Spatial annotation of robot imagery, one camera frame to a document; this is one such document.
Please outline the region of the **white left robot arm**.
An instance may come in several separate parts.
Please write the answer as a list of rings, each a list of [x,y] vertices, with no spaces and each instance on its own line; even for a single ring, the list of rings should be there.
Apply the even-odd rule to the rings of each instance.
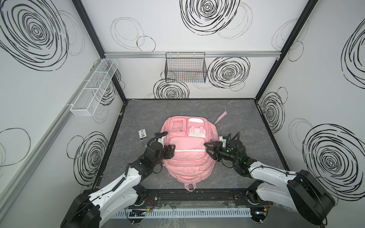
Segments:
[[[78,195],[60,227],[100,228],[121,210],[134,204],[141,205],[145,198],[145,188],[140,183],[163,160],[172,159],[175,148],[173,144],[150,143],[137,160],[127,165],[120,177],[96,192]]]

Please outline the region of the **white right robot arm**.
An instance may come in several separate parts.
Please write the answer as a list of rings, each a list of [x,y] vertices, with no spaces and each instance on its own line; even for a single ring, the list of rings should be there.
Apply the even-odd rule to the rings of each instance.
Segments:
[[[274,202],[297,211],[314,225],[327,224],[327,215],[336,202],[308,171],[291,172],[268,166],[249,157],[238,139],[207,142],[204,146],[215,161],[230,161],[240,176],[255,180],[246,192],[251,204],[260,200]]]

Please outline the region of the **white mesh wall shelf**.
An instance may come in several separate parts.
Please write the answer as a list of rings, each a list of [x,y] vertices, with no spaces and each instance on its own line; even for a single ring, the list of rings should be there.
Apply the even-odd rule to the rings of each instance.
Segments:
[[[92,67],[91,76],[70,108],[77,117],[93,116],[118,68],[116,59],[98,60]]]

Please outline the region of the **pink student backpack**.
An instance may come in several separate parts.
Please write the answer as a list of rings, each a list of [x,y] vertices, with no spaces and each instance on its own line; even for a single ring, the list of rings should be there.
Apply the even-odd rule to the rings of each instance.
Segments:
[[[216,161],[204,144],[219,141],[216,126],[203,117],[173,116],[165,121],[161,131],[168,132],[163,144],[175,145],[173,158],[165,159],[163,165],[187,191],[193,192],[215,167]]]

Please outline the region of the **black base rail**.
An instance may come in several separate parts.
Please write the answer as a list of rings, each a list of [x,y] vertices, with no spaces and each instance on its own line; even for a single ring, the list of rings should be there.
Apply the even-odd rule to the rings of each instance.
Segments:
[[[107,199],[110,206],[117,210],[132,208],[143,208],[150,204],[156,207],[162,203],[170,202],[201,202],[201,201],[232,201],[236,206],[245,207],[268,207],[273,203],[264,201],[250,189],[198,189],[193,192],[182,189],[146,190],[142,186],[132,188],[136,193],[134,196],[117,196],[113,199],[108,193],[105,198],[98,194],[96,199],[90,198],[88,201],[93,205],[99,205],[100,210],[106,210]]]

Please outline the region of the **small white card packet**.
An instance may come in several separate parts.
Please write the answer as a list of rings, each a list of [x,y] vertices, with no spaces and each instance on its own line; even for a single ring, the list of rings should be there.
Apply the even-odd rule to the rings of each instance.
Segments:
[[[143,130],[139,130],[138,131],[138,134],[139,134],[139,139],[142,141],[142,140],[145,140],[148,138],[147,134],[146,134],[146,130],[143,129]]]

